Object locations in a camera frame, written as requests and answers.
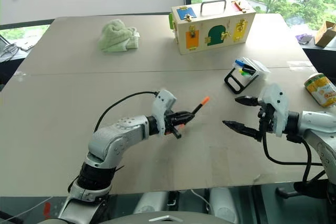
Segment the cardboard box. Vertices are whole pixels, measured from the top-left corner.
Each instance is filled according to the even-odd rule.
[[[243,43],[255,17],[245,0],[172,7],[170,26],[181,54]]]
[[[315,35],[315,45],[325,47],[336,35],[336,24],[323,22],[320,30]]]

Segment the green towel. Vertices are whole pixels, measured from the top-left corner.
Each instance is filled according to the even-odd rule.
[[[103,52],[121,52],[139,47],[139,33],[135,27],[125,27],[120,19],[108,22],[102,29],[98,48]]]

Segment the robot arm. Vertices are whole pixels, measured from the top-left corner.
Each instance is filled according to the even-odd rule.
[[[261,142],[266,132],[295,143],[307,142],[319,154],[330,183],[336,185],[336,115],[328,112],[301,114],[288,110],[288,99],[276,84],[264,88],[258,98],[238,97],[236,101],[249,106],[261,106],[259,130],[234,121],[223,121],[232,130]]]
[[[151,116],[133,116],[98,129],[89,143],[89,153],[77,179],[70,185],[69,195],[58,218],[73,223],[94,223],[104,211],[111,181],[123,153],[132,145],[146,140],[150,135],[181,134],[175,128],[192,120],[193,112],[173,112],[176,98],[167,90],[160,91],[153,103]]]

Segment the green door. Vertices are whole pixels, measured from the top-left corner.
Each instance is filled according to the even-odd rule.
[[[208,37],[210,37],[210,42],[207,45],[211,46],[223,43],[224,38],[222,39],[222,33],[225,33],[224,26],[214,26],[211,28],[208,34]]]

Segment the pen holder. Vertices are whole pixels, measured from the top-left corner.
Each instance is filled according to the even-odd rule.
[[[240,94],[243,90],[245,90],[257,77],[261,76],[263,78],[266,78],[267,75],[270,73],[270,71],[259,61],[257,60],[251,60],[246,57],[242,57],[238,59],[238,61],[248,65],[249,67],[252,67],[255,72],[253,74],[245,75],[244,77],[247,78],[247,84],[244,85],[242,82],[240,82],[233,73],[236,71],[239,71],[239,69],[242,69],[243,66],[240,66],[237,63],[234,63],[234,68],[230,71],[230,73],[224,78],[224,82],[228,85],[228,87],[234,92],[235,94]],[[233,80],[238,86],[239,89],[236,89],[232,86],[232,84],[229,82],[229,80]]]

